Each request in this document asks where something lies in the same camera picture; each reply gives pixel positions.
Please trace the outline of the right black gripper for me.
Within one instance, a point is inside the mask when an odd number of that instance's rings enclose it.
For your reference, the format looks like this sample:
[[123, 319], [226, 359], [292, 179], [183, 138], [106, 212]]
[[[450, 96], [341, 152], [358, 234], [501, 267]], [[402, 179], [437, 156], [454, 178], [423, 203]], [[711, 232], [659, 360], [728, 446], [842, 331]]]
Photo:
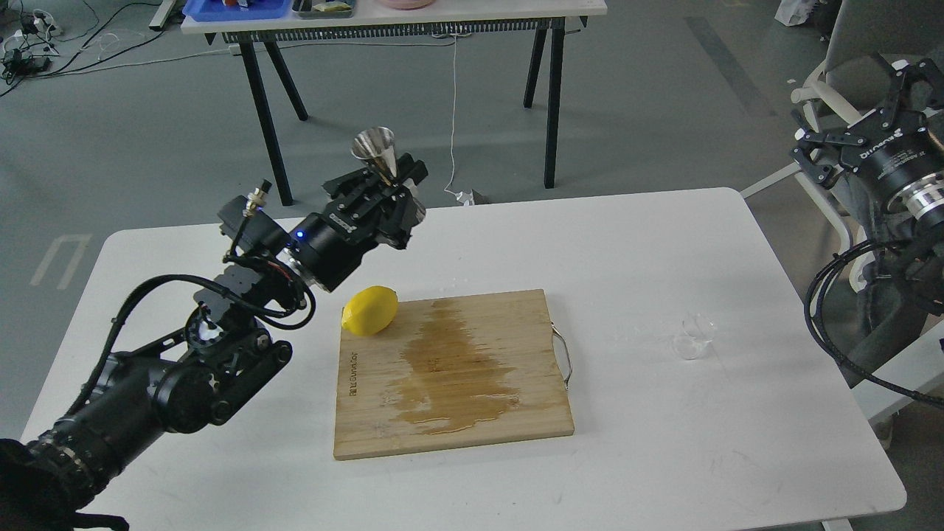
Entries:
[[843, 173], [859, 178], [883, 214], [908, 212], [916, 221], [942, 221], [942, 141], [929, 130], [925, 111], [942, 110], [943, 77], [931, 58], [888, 63], [870, 57], [888, 77], [884, 96], [847, 128], [815, 131], [799, 110], [790, 156], [825, 190]]

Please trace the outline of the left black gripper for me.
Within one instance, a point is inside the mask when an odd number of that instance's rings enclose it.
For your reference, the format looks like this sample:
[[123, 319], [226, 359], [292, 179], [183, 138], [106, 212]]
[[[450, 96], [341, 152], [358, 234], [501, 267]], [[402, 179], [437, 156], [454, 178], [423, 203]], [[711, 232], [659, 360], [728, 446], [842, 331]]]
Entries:
[[391, 165], [374, 158], [367, 167], [324, 182], [324, 212], [289, 232], [279, 260], [306, 285], [333, 292], [378, 245], [403, 251], [424, 221], [417, 183], [428, 177], [425, 162], [406, 153]]

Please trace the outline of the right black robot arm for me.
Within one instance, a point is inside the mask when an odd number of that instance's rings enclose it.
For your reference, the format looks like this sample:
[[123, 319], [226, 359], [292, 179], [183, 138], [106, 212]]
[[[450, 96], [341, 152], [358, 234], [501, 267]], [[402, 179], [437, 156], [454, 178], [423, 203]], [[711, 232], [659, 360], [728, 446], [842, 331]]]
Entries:
[[[850, 386], [870, 382], [935, 408], [940, 397], [876, 375], [916, 340], [927, 316], [942, 315], [942, 138], [931, 127], [942, 115], [942, 71], [931, 58], [887, 63], [882, 100], [840, 128], [817, 131], [799, 111], [792, 158], [805, 177], [835, 190], [864, 232], [862, 242], [833, 255], [805, 294], [813, 340]], [[828, 291], [861, 264], [861, 338], [839, 346], [826, 327]]]

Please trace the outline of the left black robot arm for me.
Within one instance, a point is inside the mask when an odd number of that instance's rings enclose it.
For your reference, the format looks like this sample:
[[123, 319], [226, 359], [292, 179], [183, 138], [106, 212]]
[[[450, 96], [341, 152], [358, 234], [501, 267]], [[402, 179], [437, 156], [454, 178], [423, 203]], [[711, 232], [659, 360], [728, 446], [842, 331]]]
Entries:
[[[364, 169], [326, 182], [324, 211], [293, 231], [263, 211], [270, 182], [237, 196], [218, 214], [232, 242], [222, 274], [156, 276], [128, 295], [67, 413], [36, 440], [2, 440], [4, 530], [128, 530], [122, 517], [83, 508], [163, 434], [222, 426], [283, 370], [293, 347], [270, 329], [311, 321], [311, 287], [337, 289], [380, 244], [406, 248], [425, 215], [415, 187], [428, 169], [408, 153], [363, 162]], [[133, 310], [170, 282], [198, 286], [185, 324], [117, 352]]]

